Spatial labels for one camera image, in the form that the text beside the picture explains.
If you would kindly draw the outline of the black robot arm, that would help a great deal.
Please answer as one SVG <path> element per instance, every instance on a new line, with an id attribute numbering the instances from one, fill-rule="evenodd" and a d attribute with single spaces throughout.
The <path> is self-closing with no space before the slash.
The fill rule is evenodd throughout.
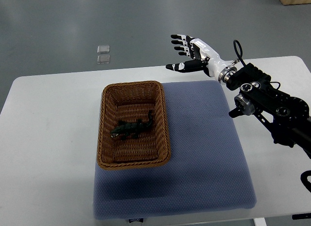
<path id="1" fill-rule="evenodd" d="M 311 155 L 311 117 L 308 104 L 273 87 L 271 76 L 249 63 L 240 70 L 225 68 L 219 75 L 229 90 L 239 89 L 230 117 L 254 115 L 271 133 L 275 144 L 300 146 Z"/>

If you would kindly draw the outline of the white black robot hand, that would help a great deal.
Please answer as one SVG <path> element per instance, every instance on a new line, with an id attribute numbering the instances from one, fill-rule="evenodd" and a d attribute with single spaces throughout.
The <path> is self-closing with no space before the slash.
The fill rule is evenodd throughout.
<path id="1" fill-rule="evenodd" d="M 191 60 L 177 64 L 167 64 L 166 68 L 180 73 L 203 71 L 207 76 L 224 83 L 225 77 L 236 73 L 234 64 L 224 61 L 219 54 L 199 38 L 189 35 L 171 35 L 171 43 L 180 56 L 187 56 Z"/>

